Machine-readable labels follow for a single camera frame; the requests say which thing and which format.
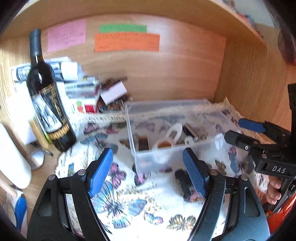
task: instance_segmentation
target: blue object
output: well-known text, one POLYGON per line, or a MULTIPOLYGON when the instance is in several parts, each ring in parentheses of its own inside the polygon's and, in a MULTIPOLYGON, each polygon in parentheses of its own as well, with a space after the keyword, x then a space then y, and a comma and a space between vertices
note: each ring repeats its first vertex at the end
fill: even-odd
POLYGON ((22 222, 27 210, 27 201, 24 197, 20 196, 15 204, 15 219, 17 221, 17 229, 20 231, 22 222))
POLYGON ((250 131, 254 131, 257 133, 264 133, 265 132, 265 128, 263 127, 263 125, 261 123, 255 122, 255 121, 251 121, 251 120, 247 120, 247 119, 242 118, 238 121, 238 124, 239 124, 239 127, 248 129, 250 131))
POLYGON ((101 188, 104 184, 106 176, 113 162, 112 150, 109 148, 105 148, 102 154, 100 155, 99 159, 95 162, 96 162, 95 164, 99 163, 99 166, 98 168, 96 168, 93 174, 92 173, 90 174, 91 179, 88 180, 90 184, 89 195, 91 197, 94 197, 97 193, 101 191, 101 188))
POLYGON ((205 198, 209 183, 208 166, 204 161, 198 160, 191 148, 183 151, 183 162, 195 191, 205 198))

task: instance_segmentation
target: human hand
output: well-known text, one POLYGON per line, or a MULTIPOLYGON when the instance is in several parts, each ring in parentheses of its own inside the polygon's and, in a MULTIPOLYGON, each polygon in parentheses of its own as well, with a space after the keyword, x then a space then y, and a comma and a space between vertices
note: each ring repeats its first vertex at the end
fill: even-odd
POLYGON ((276 204, 276 201, 281 198, 281 194, 277 191, 281 187, 281 180, 274 176, 269 177, 269 184, 267 186, 266 200, 270 204, 276 204))

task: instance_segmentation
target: black bottle cap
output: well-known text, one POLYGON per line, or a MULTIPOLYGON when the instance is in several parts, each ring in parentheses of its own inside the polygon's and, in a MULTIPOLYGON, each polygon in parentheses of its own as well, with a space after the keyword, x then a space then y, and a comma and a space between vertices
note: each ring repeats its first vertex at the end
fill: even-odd
POLYGON ((30 33, 30 56, 34 57, 36 55, 42 54, 41 49, 41 29, 37 28, 30 33))

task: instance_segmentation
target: butterfly tablecloth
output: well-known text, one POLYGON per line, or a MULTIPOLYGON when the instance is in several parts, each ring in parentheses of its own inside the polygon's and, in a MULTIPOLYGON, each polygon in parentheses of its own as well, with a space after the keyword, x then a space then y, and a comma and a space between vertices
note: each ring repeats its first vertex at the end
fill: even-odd
MULTIPOLYGON (((224 101, 212 105, 216 111, 222 110, 223 118, 203 112, 196 123, 191 122, 202 139, 238 130, 240 115, 224 101)), ((133 131, 157 139, 165 135, 168 128, 186 118, 174 113, 165 118, 152 116, 149 121, 134 121, 133 131)), ((175 171, 184 169, 182 161, 178 165, 157 172, 137 175, 131 155, 126 122, 108 123, 98 121, 80 122, 76 125, 78 142, 58 160, 56 175, 67 177, 80 169, 86 169, 90 162, 97 160, 103 149, 109 147, 114 160, 105 183, 93 199, 92 204, 110 240, 187 240, 200 212, 204 199, 191 187, 191 197, 183 198, 183 191, 175 179, 175 171)), ((230 146, 219 157, 210 151, 203 153, 210 168, 227 176, 248 174, 259 197, 266 191, 268 177, 255 173, 253 163, 248 162, 247 152, 230 146)), ((229 197, 226 196, 213 237, 223 232, 229 197)), ((73 230, 82 236, 75 213, 72 196, 67 195, 67 203, 73 230)))

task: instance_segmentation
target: plastic storage box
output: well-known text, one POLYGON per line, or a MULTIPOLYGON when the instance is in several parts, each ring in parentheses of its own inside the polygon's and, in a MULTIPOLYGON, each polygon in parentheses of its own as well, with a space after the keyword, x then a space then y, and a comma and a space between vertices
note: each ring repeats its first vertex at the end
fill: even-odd
POLYGON ((182 153, 186 147, 191 147, 196 156, 205 162, 213 158, 217 160, 228 158, 229 144, 224 141, 224 131, 217 132, 217 126, 214 125, 215 121, 211 120, 213 118, 222 120, 223 123, 228 125, 224 127, 225 131, 229 129, 237 131, 238 129, 221 111, 213 109, 211 106, 208 100, 127 102, 125 109, 128 135, 137 173, 158 172, 171 166, 182 167, 182 153), (166 134, 166 131, 160 132, 161 128, 157 129, 155 120, 161 120, 163 126, 166 123, 169 125, 179 122, 183 125, 188 122, 196 122, 197 125, 201 125, 200 129, 207 129, 207 137, 206 139, 201 138, 191 145, 185 145, 181 141, 172 147, 152 150, 153 144, 166 134), (144 128, 139 133, 137 126, 140 125, 146 125, 147 129, 144 128), (149 150, 138 150, 135 136, 139 135, 148 136, 149 150))

